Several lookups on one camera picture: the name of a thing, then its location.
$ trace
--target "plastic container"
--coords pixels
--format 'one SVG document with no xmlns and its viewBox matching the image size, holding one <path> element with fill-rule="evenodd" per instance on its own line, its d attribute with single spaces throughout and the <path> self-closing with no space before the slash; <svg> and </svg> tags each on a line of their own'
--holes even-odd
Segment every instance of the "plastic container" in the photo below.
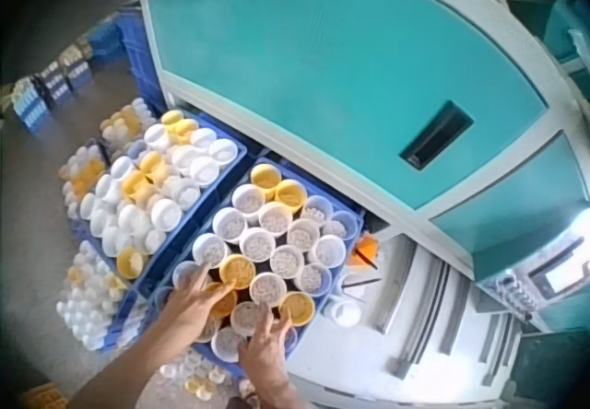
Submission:
<svg viewBox="0 0 590 409">
<path fill-rule="evenodd" d="M 220 326 L 220 320 L 214 320 L 211 318 L 206 319 L 203 332 L 201 332 L 201 334 L 198 337 L 196 337 L 195 341 L 197 343 L 209 343 L 213 336 L 218 332 Z"/>
<path fill-rule="evenodd" d="M 139 170 L 129 174 L 123 181 L 121 188 L 124 195 L 138 206 L 145 205 L 149 198 L 156 193 L 154 185 Z"/>
<path fill-rule="evenodd" d="M 287 284 L 274 273 L 261 273 L 250 284 L 250 298 L 260 305 L 266 303 L 270 308 L 278 306 L 287 294 Z"/>
<path fill-rule="evenodd" d="M 258 211 L 260 227 L 270 232 L 275 239 L 282 237 L 293 221 L 290 209 L 281 202 L 270 202 Z"/>
<path fill-rule="evenodd" d="M 127 156 L 117 158 L 111 166 L 111 176 L 118 182 L 122 182 L 131 172 L 136 169 L 133 160 Z"/>
<path fill-rule="evenodd" d="M 144 133 L 144 140 L 150 148 L 160 152 L 166 151 L 171 146 L 168 130 L 161 123 L 150 126 Z"/>
<path fill-rule="evenodd" d="M 128 246 L 117 256 L 117 271 L 128 280 L 136 279 L 144 270 L 146 261 L 145 254 Z"/>
<path fill-rule="evenodd" d="M 246 229 L 245 217 L 235 208 L 220 209 L 213 217 L 213 232 L 233 245 L 239 244 Z"/>
<path fill-rule="evenodd" d="M 258 307 L 253 301 L 243 301 L 230 315 L 231 327 L 242 337 L 252 337 L 256 329 Z"/>
<path fill-rule="evenodd" d="M 139 164 L 143 156 L 148 152 L 148 143 L 145 140 L 136 140 L 126 151 L 126 154 L 135 163 Z"/>
<path fill-rule="evenodd" d="M 158 186 L 171 175 L 168 165 L 156 151 L 150 151 L 141 159 L 139 169 Z"/>
<path fill-rule="evenodd" d="M 270 259 L 276 246 L 273 235 L 262 228 L 248 228 L 240 235 L 241 253 L 255 263 Z"/>
<path fill-rule="evenodd" d="M 121 200 L 121 183 L 111 175 L 103 174 L 96 184 L 95 194 L 102 201 L 111 205 L 117 205 Z"/>
<path fill-rule="evenodd" d="M 159 118 L 159 121 L 162 122 L 162 125 L 170 128 L 182 119 L 184 119 L 184 113 L 181 110 L 170 110 L 162 114 L 162 117 Z"/>
<path fill-rule="evenodd" d="M 203 153 L 191 145 L 178 146 L 172 153 L 172 165 L 180 171 L 183 176 L 190 173 L 191 164 Z"/>
<path fill-rule="evenodd" d="M 267 201 L 275 198 L 275 190 L 282 179 L 280 170 L 268 163 L 252 168 L 250 182 L 262 190 Z"/>
<path fill-rule="evenodd" d="M 289 225 L 287 243 L 307 252 L 320 239 L 320 227 L 309 218 L 298 218 Z"/>
<path fill-rule="evenodd" d="M 339 233 L 333 232 L 332 225 L 330 222 L 339 223 L 344 228 L 344 232 L 341 235 L 338 235 Z M 322 227 L 323 235 L 334 234 L 344 241 L 358 237 L 359 232 L 359 220 L 354 214 L 348 211 L 336 211 L 332 215 L 332 218 L 329 221 L 327 221 L 325 225 Z"/>
<path fill-rule="evenodd" d="M 90 220 L 92 213 L 99 207 L 100 199 L 94 193 L 87 193 L 80 203 L 80 217 Z"/>
<path fill-rule="evenodd" d="M 170 232 L 183 217 L 181 207 L 171 199 L 158 200 L 151 210 L 151 222 L 159 231 Z"/>
<path fill-rule="evenodd" d="M 270 256 L 270 269 L 286 280 L 301 275 L 304 265 L 303 252 L 292 245 L 279 246 Z"/>
<path fill-rule="evenodd" d="M 301 274 L 293 279 L 293 283 L 311 297 L 320 297 L 330 291 L 332 273 L 320 263 L 306 264 Z"/>
<path fill-rule="evenodd" d="M 203 155 L 207 154 L 209 147 L 218 138 L 218 134 L 211 128 L 199 128 L 191 133 L 191 145 Z"/>
<path fill-rule="evenodd" d="M 223 260 L 219 267 L 221 281 L 229 283 L 235 280 L 236 285 L 234 288 L 237 290 L 247 289 L 255 275 L 254 264 L 241 254 L 230 255 Z"/>
<path fill-rule="evenodd" d="M 285 353 L 290 354 L 297 346 L 298 341 L 297 330 L 291 326 L 285 335 Z"/>
<path fill-rule="evenodd" d="M 307 190 L 299 181 L 285 180 L 277 185 L 275 200 L 285 204 L 291 210 L 291 213 L 295 214 L 305 204 Z"/>
<path fill-rule="evenodd" d="M 238 146 L 230 139 L 218 139 L 209 146 L 207 152 L 224 169 L 238 156 Z"/>
<path fill-rule="evenodd" d="M 219 176 L 219 165 L 209 156 L 201 156 L 193 160 L 189 175 L 203 189 L 210 186 Z"/>
<path fill-rule="evenodd" d="M 132 236 L 144 235 L 151 229 L 149 216 L 134 204 L 128 204 L 119 212 L 117 224 L 121 231 Z"/>
<path fill-rule="evenodd" d="M 116 224 L 116 217 L 100 209 L 92 214 L 90 218 L 90 233 L 92 236 L 102 237 L 104 230 Z"/>
<path fill-rule="evenodd" d="M 196 238 L 192 253 L 197 264 L 211 263 L 212 268 L 217 268 L 230 255 L 230 247 L 220 236 L 207 232 Z"/>
<path fill-rule="evenodd" d="M 344 241 L 336 236 L 323 236 L 317 240 L 307 254 L 310 263 L 320 263 L 327 268 L 340 266 L 347 257 Z"/>
<path fill-rule="evenodd" d="M 109 257 L 117 256 L 116 240 L 119 232 L 118 227 L 108 227 L 102 233 L 102 250 Z"/>
<path fill-rule="evenodd" d="M 312 195 L 307 198 L 301 210 L 301 218 L 309 218 L 318 225 L 323 225 L 334 214 L 332 203 L 322 195 Z"/>
<path fill-rule="evenodd" d="M 238 346 L 246 338 L 236 333 L 233 328 L 227 326 L 220 329 L 211 340 L 211 348 L 216 356 L 228 363 L 237 363 Z"/>
<path fill-rule="evenodd" d="M 356 273 L 348 273 L 346 275 L 342 275 L 337 281 L 336 286 L 333 290 L 334 294 L 337 294 L 342 297 L 350 297 L 355 299 L 362 299 L 367 290 L 367 285 L 358 285 L 352 287 L 345 287 L 345 285 L 352 285 L 355 283 L 362 282 L 366 280 L 366 276 L 359 275 Z"/>
<path fill-rule="evenodd" d="M 172 272 L 172 284 L 174 288 L 182 289 L 189 287 L 198 270 L 199 266 L 195 262 L 178 263 Z"/>
<path fill-rule="evenodd" d="M 315 302 L 303 292 L 289 292 L 280 303 L 278 311 L 281 315 L 289 311 L 292 325 L 304 326 L 315 315 Z"/>
<path fill-rule="evenodd" d="M 356 325 L 362 316 L 359 302 L 351 299 L 331 298 L 324 308 L 324 315 L 343 328 Z"/>
<path fill-rule="evenodd" d="M 218 287 L 221 287 L 222 284 L 220 282 L 212 282 L 209 283 L 206 287 L 206 291 L 215 291 Z M 232 290 L 228 295 L 218 301 L 211 311 L 209 312 L 209 316 L 214 320 L 223 319 L 231 315 L 231 312 L 235 308 L 236 304 L 238 303 L 238 293 Z"/>
<path fill-rule="evenodd" d="M 243 214 L 250 226 L 258 224 L 258 211 L 265 201 L 265 194 L 251 183 L 239 186 L 231 195 L 231 204 Z"/>
</svg>

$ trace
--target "blue crate stack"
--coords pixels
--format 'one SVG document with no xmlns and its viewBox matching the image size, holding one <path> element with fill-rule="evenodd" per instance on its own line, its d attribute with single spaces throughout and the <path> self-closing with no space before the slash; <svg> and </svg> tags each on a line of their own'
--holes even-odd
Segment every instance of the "blue crate stack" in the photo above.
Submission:
<svg viewBox="0 0 590 409">
<path fill-rule="evenodd" d="M 25 123 L 27 128 L 34 131 L 41 121 L 49 115 L 49 109 L 30 78 L 25 77 L 20 82 L 24 83 L 25 81 L 28 81 L 25 84 L 27 89 L 18 95 L 13 93 L 12 103 L 18 118 Z"/>
<path fill-rule="evenodd" d="M 117 25 L 123 33 L 123 43 L 127 50 L 131 71 L 139 87 L 139 95 L 160 116 L 166 109 L 166 102 L 159 87 L 156 67 L 149 50 L 146 25 L 137 5 L 126 6 L 119 11 Z"/>
<path fill-rule="evenodd" d="M 198 119 L 198 117 L 188 111 L 184 112 L 185 118 Z M 219 138 L 229 138 L 238 146 L 238 156 L 226 167 L 217 180 L 204 190 L 196 203 L 184 213 L 183 219 L 176 229 L 168 234 L 164 244 L 149 259 L 141 275 L 129 281 L 119 277 L 121 280 L 134 291 L 141 294 L 146 299 L 150 299 L 158 283 L 162 280 L 172 264 L 178 259 L 188 241 L 198 229 L 201 228 L 203 220 L 214 209 L 225 195 L 235 186 L 236 182 L 242 178 L 243 173 L 252 164 L 252 159 L 248 157 L 244 145 L 237 141 L 231 135 L 219 130 L 216 126 L 199 120 L 201 127 L 211 128 L 216 131 Z M 75 235 L 82 240 L 88 240 L 100 257 L 117 273 L 116 260 L 108 257 L 102 249 L 100 239 L 93 237 L 90 233 L 89 222 L 86 220 L 76 220 L 72 227 Z"/>
<path fill-rule="evenodd" d="M 121 31 L 113 20 L 101 22 L 86 39 L 92 47 L 91 63 L 97 67 L 111 64 L 124 57 Z"/>
<path fill-rule="evenodd" d="M 57 61 L 51 62 L 47 68 L 41 71 L 40 76 L 54 105 L 61 105 L 72 97 L 72 91 L 67 85 Z"/>
</svg>

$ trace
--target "white plastic cup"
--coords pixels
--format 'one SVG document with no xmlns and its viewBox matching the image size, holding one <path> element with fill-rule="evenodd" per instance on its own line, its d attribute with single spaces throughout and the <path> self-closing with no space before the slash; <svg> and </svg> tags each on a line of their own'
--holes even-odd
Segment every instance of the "white plastic cup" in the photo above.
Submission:
<svg viewBox="0 0 590 409">
<path fill-rule="evenodd" d="M 321 263 L 327 268 L 336 268 L 346 260 L 347 247 L 339 237 L 323 236 L 313 244 L 307 258 L 310 263 Z"/>
<path fill-rule="evenodd" d="M 273 216 L 280 216 L 282 219 L 275 218 L 274 220 L 270 220 Z M 271 224 L 274 224 L 272 226 L 276 226 L 277 223 L 279 224 L 279 220 L 284 223 L 284 226 L 280 228 L 271 228 Z M 287 232 L 289 225 L 292 222 L 293 214 L 290 209 L 281 202 L 269 202 L 268 204 L 264 204 L 258 210 L 258 223 L 260 223 L 260 228 L 266 229 L 275 239 L 282 237 Z"/>
<path fill-rule="evenodd" d="M 308 234 L 309 240 L 302 238 L 298 231 Z M 307 252 L 311 249 L 319 238 L 320 227 L 309 218 L 298 218 L 289 225 L 289 229 L 287 230 L 287 243 L 299 248 L 302 252 Z"/>
<path fill-rule="evenodd" d="M 112 163 L 111 177 L 118 182 L 123 182 L 125 177 L 131 174 L 135 169 L 136 166 L 133 164 L 131 158 L 121 156 Z"/>
<path fill-rule="evenodd" d="M 67 196 L 68 193 L 71 193 L 73 190 L 72 188 L 72 182 L 71 181 L 67 181 L 66 183 L 64 183 L 64 187 L 62 188 L 62 194 L 64 196 Z"/>
<path fill-rule="evenodd" d="M 65 303 L 63 301 L 58 301 L 55 304 L 55 310 L 57 311 L 57 314 L 62 318 L 67 313 L 67 309 L 65 308 Z"/>
<path fill-rule="evenodd" d="M 169 365 L 162 365 L 159 367 L 159 373 L 165 379 L 172 380 L 176 377 L 176 373 L 178 372 L 178 367 L 174 364 Z"/>
<path fill-rule="evenodd" d="M 99 325 L 107 325 L 110 324 L 111 319 L 106 318 L 101 310 L 92 310 L 88 315 L 88 322 Z"/>
<path fill-rule="evenodd" d="M 223 248 L 219 253 L 219 257 L 215 257 L 214 253 L 207 254 L 207 248 L 209 248 L 212 244 L 217 244 L 219 247 Z M 212 234 L 210 232 L 201 234 L 193 243 L 193 260 L 195 260 L 196 264 L 198 265 L 209 262 L 211 263 L 212 268 L 217 268 L 221 265 L 223 259 L 225 259 L 230 254 L 230 247 L 217 234 Z"/>
<path fill-rule="evenodd" d="M 82 270 L 82 273 L 84 273 L 85 278 L 91 278 L 95 274 L 94 266 L 92 266 L 90 263 L 83 264 L 80 266 L 80 269 Z"/>
<path fill-rule="evenodd" d="M 116 217 L 104 210 L 95 211 L 90 218 L 90 234 L 94 237 L 102 237 L 104 230 L 108 227 L 115 226 Z"/>
<path fill-rule="evenodd" d="M 78 341 L 82 341 L 82 337 L 84 337 L 84 335 L 86 335 L 86 331 L 84 330 L 84 327 L 80 324 L 74 324 L 72 326 L 72 334 L 74 335 L 74 337 L 78 340 Z"/>
<path fill-rule="evenodd" d="M 253 240 L 259 240 L 260 244 L 263 245 L 256 254 L 253 254 L 252 248 L 249 248 Z M 273 235 L 262 228 L 248 228 L 240 235 L 240 252 L 254 263 L 265 262 L 270 259 L 270 255 L 276 246 L 277 242 Z"/>
<path fill-rule="evenodd" d="M 115 129 L 112 125 L 107 126 L 102 131 L 102 138 L 110 143 L 112 143 L 116 140 L 117 135 L 116 135 Z"/>
<path fill-rule="evenodd" d="M 221 384 L 223 383 L 223 381 L 225 381 L 227 374 L 223 371 L 223 369 L 214 367 L 209 371 L 209 374 L 207 376 L 211 382 L 215 384 Z"/>
<path fill-rule="evenodd" d="M 348 241 L 359 235 L 359 222 L 354 214 L 348 211 L 336 211 L 330 220 L 340 222 L 344 227 L 343 241 Z"/>
<path fill-rule="evenodd" d="M 190 173 L 191 164 L 196 158 L 205 154 L 192 145 L 178 146 L 172 153 L 172 165 L 180 171 L 183 176 Z"/>
<path fill-rule="evenodd" d="M 170 232 L 183 217 L 181 207 L 171 199 L 160 199 L 151 210 L 151 222 L 159 231 Z"/>
<path fill-rule="evenodd" d="M 117 312 L 117 306 L 110 299 L 103 300 L 100 306 L 107 315 L 114 315 Z"/>
<path fill-rule="evenodd" d="M 261 291 L 260 287 L 257 286 L 257 283 L 261 281 L 267 282 L 269 281 L 268 279 L 275 284 L 275 289 L 277 290 L 275 297 L 265 297 L 266 292 L 264 290 Z M 275 306 L 278 306 L 287 295 L 287 284 L 285 283 L 285 280 L 275 273 L 261 273 L 257 275 L 250 284 L 249 292 L 250 298 L 257 305 L 265 302 L 270 308 L 274 308 Z"/>
<path fill-rule="evenodd" d="M 113 179 L 110 174 L 103 174 L 100 177 L 96 184 L 95 194 L 111 205 L 117 205 L 123 198 L 121 183 Z"/>
<path fill-rule="evenodd" d="M 218 163 L 209 156 L 201 156 L 193 160 L 189 174 L 201 188 L 209 187 L 219 175 Z"/>
<path fill-rule="evenodd" d="M 80 204 L 80 216 L 84 220 L 90 220 L 90 217 L 94 212 L 97 200 L 98 199 L 96 195 L 94 195 L 94 193 L 87 193 L 82 199 L 82 203 Z"/>
<path fill-rule="evenodd" d="M 86 290 L 84 291 L 84 298 L 86 301 L 88 301 L 94 305 L 98 305 L 101 301 L 100 294 L 96 291 L 96 289 L 94 289 L 92 287 L 86 288 Z"/>
<path fill-rule="evenodd" d="M 90 335 L 84 335 L 81 342 L 88 351 L 97 351 L 104 346 L 104 336 L 91 337 Z"/>
<path fill-rule="evenodd" d="M 116 241 L 121 233 L 118 227 L 108 227 L 102 233 L 102 250 L 107 257 L 117 256 Z"/>
<path fill-rule="evenodd" d="M 114 240 L 114 248 L 116 255 L 121 254 L 121 252 L 123 252 L 123 249 L 127 246 L 131 246 L 132 243 L 133 241 L 131 235 L 121 232 L 121 230 L 119 230 L 119 233 L 117 234 Z"/>
<path fill-rule="evenodd" d="M 123 291 L 121 289 L 117 289 L 116 287 L 109 288 L 109 298 L 114 302 L 118 303 L 119 301 L 123 300 Z"/>
<path fill-rule="evenodd" d="M 77 310 L 74 313 L 74 324 L 80 325 L 80 326 L 84 326 L 88 321 L 88 318 L 86 317 L 86 315 L 84 315 L 83 312 L 80 312 L 79 310 Z"/>
<path fill-rule="evenodd" d="M 74 193 L 68 193 L 65 195 L 64 205 L 70 206 L 71 204 L 76 202 L 76 195 Z"/>
<path fill-rule="evenodd" d="M 240 234 L 234 236 L 233 231 L 237 232 L 239 227 L 242 228 Z M 213 216 L 213 232 L 233 245 L 240 243 L 240 236 L 247 228 L 245 217 L 235 208 L 221 208 Z"/>
<path fill-rule="evenodd" d="M 219 168 L 224 169 L 238 157 L 238 146 L 229 139 L 218 139 L 209 146 L 207 152 L 217 162 Z"/>
<path fill-rule="evenodd" d="M 87 257 L 95 257 L 96 256 L 96 251 L 92 247 L 92 244 L 88 240 L 83 240 L 80 243 L 79 250 L 80 250 L 80 254 L 85 255 Z"/>
<path fill-rule="evenodd" d="M 84 291 L 79 287 L 72 288 L 72 300 L 78 301 L 84 298 Z"/>
<path fill-rule="evenodd" d="M 117 217 L 119 228 L 132 236 L 143 235 L 151 229 L 149 216 L 134 204 L 126 205 Z"/>
<path fill-rule="evenodd" d="M 78 219 L 77 216 L 77 202 L 73 202 L 67 207 L 67 216 L 72 220 Z"/>
<path fill-rule="evenodd" d="M 287 253 L 291 254 L 297 264 L 296 268 L 293 270 L 292 273 L 287 273 L 284 268 L 280 268 L 280 258 L 282 254 Z M 292 279 L 301 275 L 301 271 L 303 270 L 303 266 L 305 265 L 305 257 L 303 256 L 303 252 L 301 252 L 298 248 L 292 245 L 281 245 L 275 248 L 273 253 L 270 255 L 270 269 L 276 275 L 280 275 L 284 279 Z"/>
<path fill-rule="evenodd" d="M 164 231 L 151 229 L 144 238 L 143 246 L 146 249 L 146 253 L 148 255 L 152 255 L 156 253 L 156 251 L 164 244 L 165 241 L 166 233 Z"/>
<path fill-rule="evenodd" d="M 83 266 L 84 263 L 86 263 L 86 256 L 84 254 L 78 253 L 74 256 L 74 261 L 73 264 L 74 266 L 80 267 Z"/>
<path fill-rule="evenodd" d="M 76 150 L 76 158 L 81 166 L 84 166 L 88 163 L 89 157 L 90 157 L 89 149 L 86 148 L 85 146 L 81 146 L 80 148 L 78 148 Z"/>
<path fill-rule="evenodd" d="M 88 149 L 88 155 L 90 156 L 90 158 L 102 159 L 102 154 L 100 153 L 100 148 L 98 145 L 91 145 Z"/>
<path fill-rule="evenodd" d="M 366 277 L 356 273 L 348 273 L 342 275 L 337 281 L 333 289 L 333 293 L 341 297 L 350 297 L 355 299 L 362 299 L 367 290 L 367 285 L 358 285 L 352 287 L 343 287 L 345 285 L 352 285 L 366 280 Z"/>
<path fill-rule="evenodd" d="M 323 313 L 338 326 L 351 328 L 360 321 L 362 308 L 355 300 L 331 297 Z"/>
<path fill-rule="evenodd" d="M 78 312 L 81 312 L 85 316 L 89 315 L 92 311 L 92 304 L 87 300 L 80 300 L 77 303 Z"/>
<path fill-rule="evenodd" d="M 301 218 L 309 218 L 318 225 L 322 226 L 327 220 L 332 218 L 334 214 L 334 207 L 332 202 L 323 197 L 322 195 L 311 195 L 305 201 L 305 205 L 301 210 Z"/>
<path fill-rule="evenodd" d="M 104 260 L 99 260 L 96 263 L 96 272 L 98 275 L 108 275 L 111 273 L 111 268 Z"/>
<path fill-rule="evenodd" d="M 133 202 L 127 199 L 121 199 L 121 202 L 119 202 L 117 204 L 117 207 L 115 208 L 115 213 L 117 214 L 117 217 L 121 214 L 123 208 L 125 208 L 128 205 L 133 205 Z"/>
<path fill-rule="evenodd" d="M 228 363 L 237 363 L 239 359 L 238 346 L 245 340 L 245 337 L 242 337 L 228 326 L 213 335 L 211 349 L 219 359 Z"/>
<path fill-rule="evenodd" d="M 65 326 L 72 329 L 74 327 L 74 314 L 72 314 L 71 312 L 66 312 L 64 314 L 64 323 Z"/>
<path fill-rule="evenodd" d="M 305 276 L 306 271 L 315 271 L 320 275 L 320 286 L 311 289 L 307 287 L 301 280 Z M 293 279 L 295 286 L 302 292 L 305 292 L 311 297 L 321 297 L 330 292 L 332 287 L 332 273 L 328 268 L 320 263 L 306 264 L 301 270 L 301 274 Z"/>
<path fill-rule="evenodd" d="M 238 303 L 238 305 L 231 311 L 230 315 L 230 323 L 233 330 L 242 337 L 252 337 L 256 329 L 257 310 L 258 307 L 253 301 L 243 301 L 242 303 Z M 243 318 L 247 318 L 248 316 L 252 317 L 251 321 L 247 324 L 238 321 L 236 316 L 240 313 L 245 313 L 245 316 L 242 316 Z"/>
<path fill-rule="evenodd" d="M 182 289 L 188 287 L 193 281 L 194 275 L 199 269 L 199 265 L 195 262 L 181 262 L 176 265 L 172 272 L 172 284 L 174 289 Z"/>
<path fill-rule="evenodd" d="M 218 134 L 211 128 L 198 128 L 191 134 L 191 144 L 199 150 L 199 152 L 206 154 L 209 147 L 218 138 Z"/>
<path fill-rule="evenodd" d="M 146 105 L 146 102 L 144 101 L 143 98 L 136 98 L 136 99 L 133 99 L 133 101 L 131 102 L 131 106 L 133 107 L 133 109 L 139 108 L 142 105 Z"/>
<path fill-rule="evenodd" d="M 150 148 L 158 151 L 166 151 L 171 145 L 168 131 L 161 123 L 150 126 L 144 134 L 144 140 Z"/>
<path fill-rule="evenodd" d="M 265 204 L 265 201 L 265 194 L 251 183 L 239 186 L 231 195 L 231 204 L 246 217 L 250 226 L 258 225 L 258 211 Z"/>
</svg>

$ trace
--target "floor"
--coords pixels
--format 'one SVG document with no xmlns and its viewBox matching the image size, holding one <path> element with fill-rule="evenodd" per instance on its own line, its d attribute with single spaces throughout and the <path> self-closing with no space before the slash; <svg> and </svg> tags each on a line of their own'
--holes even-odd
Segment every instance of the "floor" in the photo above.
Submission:
<svg viewBox="0 0 590 409">
<path fill-rule="evenodd" d="M 99 124 L 137 97 L 127 63 L 95 74 L 94 83 L 43 120 L 32 134 L 16 116 L 2 130 L 2 364 L 14 392 L 52 380 L 73 395 L 113 357 L 86 351 L 55 311 L 77 252 L 57 171 L 99 132 Z M 154 377 L 138 407 L 225 407 L 230 387 L 199 403 L 181 384 Z"/>
</svg>

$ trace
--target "yellow plastic cup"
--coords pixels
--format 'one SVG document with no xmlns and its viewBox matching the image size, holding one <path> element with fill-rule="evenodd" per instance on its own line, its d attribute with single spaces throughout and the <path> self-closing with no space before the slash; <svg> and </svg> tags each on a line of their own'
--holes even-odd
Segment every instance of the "yellow plastic cup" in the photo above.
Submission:
<svg viewBox="0 0 590 409">
<path fill-rule="evenodd" d="M 285 204 L 291 213 L 299 211 L 307 200 L 307 190 L 298 181 L 287 179 L 277 185 L 275 200 Z"/>
<path fill-rule="evenodd" d="M 104 162 L 99 158 L 92 158 L 89 165 L 92 168 L 92 172 L 97 176 L 105 170 Z"/>
<path fill-rule="evenodd" d="M 174 134 L 174 124 L 184 119 L 184 114 L 180 110 L 170 110 L 162 114 L 159 121 L 166 127 L 169 134 Z"/>
<path fill-rule="evenodd" d="M 100 130 L 104 131 L 106 129 L 107 126 L 112 126 L 112 120 L 111 119 L 105 119 L 104 121 L 102 121 L 100 123 Z"/>
<path fill-rule="evenodd" d="M 206 287 L 205 290 L 208 292 L 215 291 L 218 287 L 223 286 L 220 282 L 211 282 Z M 238 304 L 238 293 L 235 290 L 231 290 L 231 292 L 218 301 L 213 308 L 209 312 L 209 315 L 214 320 L 220 320 L 228 317 L 231 315 L 231 312 Z"/>
<path fill-rule="evenodd" d="M 235 288 L 246 289 L 252 283 L 256 275 L 254 263 L 241 254 L 232 254 L 226 257 L 219 266 L 219 278 L 223 283 L 236 281 Z"/>
<path fill-rule="evenodd" d="M 150 151 L 141 159 L 139 169 L 158 186 L 165 182 L 170 175 L 168 165 L 156 151 Z"/>
<path fill-rule="evenodd" d="M 174 124 L 174 133 L 176 135 L 188 134 L 190 136 L 198 128 L 199 123 L 195 119 L 181 119 Z"/>
<path fill-rule="evenodd" d="M 67 165 L 62 165 L 61 168 L 59 169 L 59 171 L 57 171 L 57 176 L 62 181 L 69 181 L 70 168 L 68 168 Z"/>
<path fill-rule="evenodd" d="M 313 298 L 304 292 L 288 292 L 278 307 L 281 315 L 289 311 L 293 326 L 304 326 L 309 323 L 315 314 L 315 302 Z"/>
<path fill-rule="evenodd" d="M 184 388 L 187 392 L 195 395 L 196 392 L 201 388 L 203 381 L 198 377 L 191 377 L 184 382 Z"/>
<path fill-rule="evenodd" d="M 123 119 L 123 115 L 121 114 L 120 111 L 116 112 L 115 114 L 113 114 L 111 116 L 111 121 L 114 123 L 115 121 L 118 121 L 119 119 Z"/>
<path fill-rule="evenodd" d="M 77 266 L 70 266 L 67 270 L 67 280 L 72 285 L 81 285 L 84 283 L 84 272 Z"/>
<path fill-rule="evenodd" d="M 121 188 L 124 196 L 136 205 L 147 204 L 149 198 L 157 191 L 146 175 L 139 170 L 135 170 L 125 177 Z"/>
<path fill-rule="evenodd" d="M 139 277 L 146 266 L 148 257 L 132 246 L 126 246 L 117 256 L 117 271 L 127 280 Z"/>
<path fill-rule="evenodd" d="M 119 289 L 121 291 L 125 291 L 127 289 L 127 285 L 123 283 L 123 280 L 121 280 L 113 273 L 109 275 L 109 287 Z"/>
<path fill-rule="evenodd" d="M 278 168 L 267 163 L 256 165 L 250 172 L 250 182 L 262 190 L 267 202 L 275 197 L 275 190 L 281 179 Z"/>
<path fill-rule="evenodd" d="M 81 180 L 72 182 L 72 192 L 77 198 L 84 196 L 84 194 L 86 194 L 86 187 L 84 186 L 84 182 Z"/>
</svg>

